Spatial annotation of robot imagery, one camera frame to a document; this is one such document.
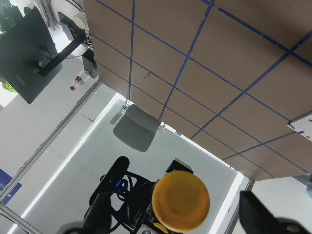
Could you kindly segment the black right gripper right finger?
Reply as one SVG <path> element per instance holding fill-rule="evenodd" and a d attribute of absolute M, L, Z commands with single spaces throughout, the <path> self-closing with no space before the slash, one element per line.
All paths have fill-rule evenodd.
<path fill-rule="evenodd" d="M 299 222 L 274 217 L 251 191 L 241 191 L 239 197 L 239 221 L 247 234 L 308 234 Z"/>

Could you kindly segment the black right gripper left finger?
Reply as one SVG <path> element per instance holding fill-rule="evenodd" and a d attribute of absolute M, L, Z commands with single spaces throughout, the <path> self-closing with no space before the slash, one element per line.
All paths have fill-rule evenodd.
<path fill-rule="evenodd" d="M 59 234 L 109 234 L 112 224 L 109 193 L 97 194 L 82 221 L 65 224 Z"/>

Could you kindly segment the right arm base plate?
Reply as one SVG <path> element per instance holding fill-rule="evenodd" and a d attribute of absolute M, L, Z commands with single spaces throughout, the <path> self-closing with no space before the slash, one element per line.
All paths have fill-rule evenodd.
<path fill-rule="evenodd" d="M 303 137 L 312 140 L 312 113 L 306 113 L 294 120 L 292 120 L 288 127 L 301 134 Z"/>

